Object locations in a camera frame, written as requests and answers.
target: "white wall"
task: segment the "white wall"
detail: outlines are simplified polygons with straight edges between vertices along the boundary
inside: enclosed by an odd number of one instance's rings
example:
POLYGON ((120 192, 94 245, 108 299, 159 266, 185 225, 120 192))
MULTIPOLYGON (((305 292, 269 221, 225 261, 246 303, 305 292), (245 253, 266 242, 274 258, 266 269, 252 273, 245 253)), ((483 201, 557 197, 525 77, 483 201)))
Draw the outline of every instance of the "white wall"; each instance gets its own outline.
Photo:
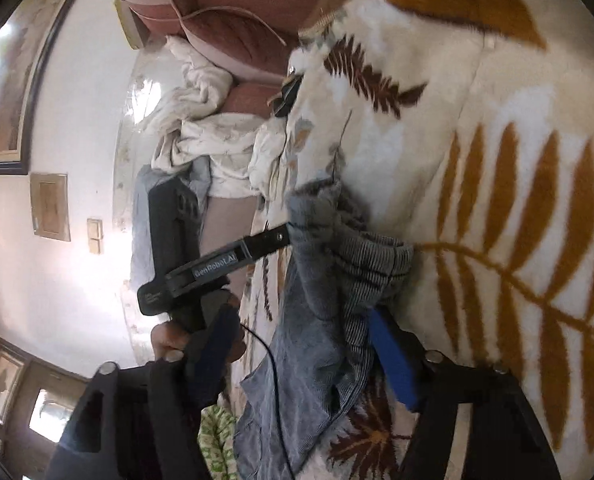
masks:
POLYGON ((136 52, 113 0, 76 0, 46 67, 31 171, 68 174, 70 243, 34 236, 29 179, 0 176, 0 336, 66 370, 135 365, 112 233, 112 169, 136 52), (86 219, 101 218, 106 253, 88 252, 86 219))

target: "door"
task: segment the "door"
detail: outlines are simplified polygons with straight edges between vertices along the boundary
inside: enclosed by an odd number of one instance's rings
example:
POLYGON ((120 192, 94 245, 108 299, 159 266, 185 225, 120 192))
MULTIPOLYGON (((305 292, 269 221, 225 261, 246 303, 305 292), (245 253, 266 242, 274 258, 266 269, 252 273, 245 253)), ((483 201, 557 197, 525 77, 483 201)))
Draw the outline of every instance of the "door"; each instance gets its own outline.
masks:
POLYGON ((39 362, 24 373, 6 430, 3 463, 14 480, 43 480, 86 383, 39 362))

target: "gray garment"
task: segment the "gray garment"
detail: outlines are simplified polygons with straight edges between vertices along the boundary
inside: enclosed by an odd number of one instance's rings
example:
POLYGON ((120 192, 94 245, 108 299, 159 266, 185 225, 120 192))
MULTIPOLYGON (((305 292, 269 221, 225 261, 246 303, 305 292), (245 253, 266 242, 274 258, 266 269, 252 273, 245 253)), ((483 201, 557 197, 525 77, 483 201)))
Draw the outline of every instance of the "gray garment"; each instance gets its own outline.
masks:
MULTIPOLYGON (((367 311, 398 292, 412 247, 365 232, 359 208, 340 183, 309 184, 289 198, 288 210, 293 256, 270 347, 283 436, 297 473, 320 434, 365 387, 374 358, 367 311)), ((288 479, 268 357, 241 386, 248 399, 234 438, 241 477, 288 479)))
POLYGON ((151 216, 148 208, 148 192, 171 178, 179 178, 197 196, 199 214, 205 218, 208 189, 211 186, 210 157, 200 156, 183 171, 168 174, 144 166, 135 179, 132 201, 132 259, 130 260, 130 288, 135 292, 144 283, 155 277, 155 264, 152 260, 151 216))

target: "crumpled white fabric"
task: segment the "crumpled white fabric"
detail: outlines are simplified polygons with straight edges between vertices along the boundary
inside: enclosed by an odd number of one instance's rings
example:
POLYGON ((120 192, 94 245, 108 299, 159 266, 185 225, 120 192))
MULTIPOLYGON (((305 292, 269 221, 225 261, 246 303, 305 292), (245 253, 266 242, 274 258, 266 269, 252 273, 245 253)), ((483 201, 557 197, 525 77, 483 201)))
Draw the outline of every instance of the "crumpled white fabric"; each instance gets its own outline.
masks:
POLYGON ((160 137, 152 168, 176 173, 197 157, 208 155, 210 196, 242 198, 261 193, 274 199, 285 120, 216 114, 230 91, 231 74, 212 65, 186 40, 168 38, 167 47, 184 61, 186 86, 165 95, 142 124, 145 134, 160 137))

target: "black cable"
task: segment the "black cable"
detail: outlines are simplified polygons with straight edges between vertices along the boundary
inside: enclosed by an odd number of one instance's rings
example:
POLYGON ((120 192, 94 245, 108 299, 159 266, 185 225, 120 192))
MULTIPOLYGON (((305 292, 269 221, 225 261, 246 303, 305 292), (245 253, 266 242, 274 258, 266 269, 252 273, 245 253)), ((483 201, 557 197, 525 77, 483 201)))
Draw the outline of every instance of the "black cable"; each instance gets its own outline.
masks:
POLYGON ((291 461, 288 458, 288 450, 286 449, 286 443, 283 440, 282 419, 279 413, 279 379, 277 376, 277 364, 275 363, 275 356, 270 351, 270 347, 253 330, 251 330, 244 324, 242 324, 241 327, 264 346, 268 354, 268 357, 270 357, 270 364, 273 367, 273 382, 275 383, 275 421, 277 423, 277 434, 279 436, 279 444, 282 446, 283 458, 286 460, 286 467, 288 468, 288 472, 290 473, 291 480, 295 480, 295 473, 293 472, 293 468, 291 467, 291 461))

